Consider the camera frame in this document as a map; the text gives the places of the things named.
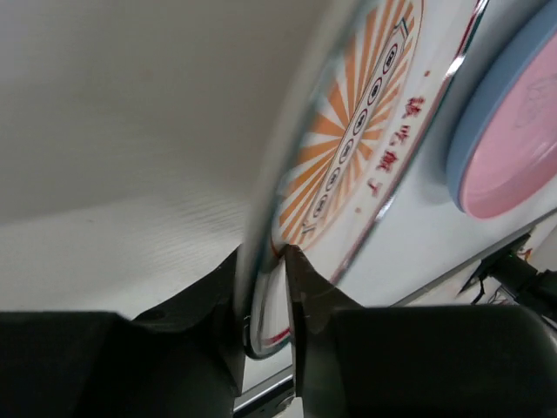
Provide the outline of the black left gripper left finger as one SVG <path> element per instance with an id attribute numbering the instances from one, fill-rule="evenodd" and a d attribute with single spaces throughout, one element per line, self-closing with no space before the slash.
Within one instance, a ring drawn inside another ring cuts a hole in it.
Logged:
<path id="1" fill-rule="evenodd" d="M 4 312 L 4 417 L 230 417 L 245 355 L 232 311 L 236 255 L 134 319 Z"/>

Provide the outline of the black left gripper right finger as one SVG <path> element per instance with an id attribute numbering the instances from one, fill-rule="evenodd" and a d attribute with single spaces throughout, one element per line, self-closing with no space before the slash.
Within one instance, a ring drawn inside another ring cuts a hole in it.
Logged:
<path id="1" fill-rule="evenodd" d="M 307 417 L 553 417 L 556 346 L 519 306 L 363 307 L 284 250 Z"/>

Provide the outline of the pink plastic plate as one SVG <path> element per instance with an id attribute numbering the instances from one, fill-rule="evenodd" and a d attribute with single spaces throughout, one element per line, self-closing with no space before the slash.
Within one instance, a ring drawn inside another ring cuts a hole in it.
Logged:
<path id="1" fill-rule="evenodd" d="M 508 212 L 556 174 L 556 38 L 513 84 L 480 137 L 460 197 L 478 219 Z"/>

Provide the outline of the patterned white plate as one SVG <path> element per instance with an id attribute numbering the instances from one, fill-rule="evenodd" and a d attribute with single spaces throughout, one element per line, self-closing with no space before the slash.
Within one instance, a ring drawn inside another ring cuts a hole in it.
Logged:
<path id="1" fill-rule="evenodd" d="M 246 354 L 292 337 L 285 249 L 337 285 L 385 215 L 486 9 L 483 1 L 329 1 L 269 137 L 238 252 Z"/>

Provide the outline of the blue plastic plate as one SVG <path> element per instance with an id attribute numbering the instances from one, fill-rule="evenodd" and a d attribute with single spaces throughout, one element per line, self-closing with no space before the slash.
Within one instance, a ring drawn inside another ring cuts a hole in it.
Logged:
<path id="1" fill-rule="evenodd" d="M 446 183 L 462 212 L 462 184 L 482 133 L 513 84 L 552 37 L 556 38 L 556 3 L 549 1 L 494 59 L 456 125 L 446 158 Z"/>

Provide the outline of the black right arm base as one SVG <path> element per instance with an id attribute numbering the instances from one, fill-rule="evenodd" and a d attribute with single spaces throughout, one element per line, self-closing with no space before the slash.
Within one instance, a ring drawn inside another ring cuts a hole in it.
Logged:
<path id="1" fill-rule="evenodd" d="M 496 304 L 499 294 L 510 303 L 536 313 L 556 334 L 556 272 L 539 271 L 528 263 L 525 247 L 530 238 L 531 233 L 525 233 L 485 257 L 458 294 L 479 284 L 480 290 L 471 302 L 475 305 L 486 294 L 484 281 L 493 278 L 499 287 L 487 304 Z"/>

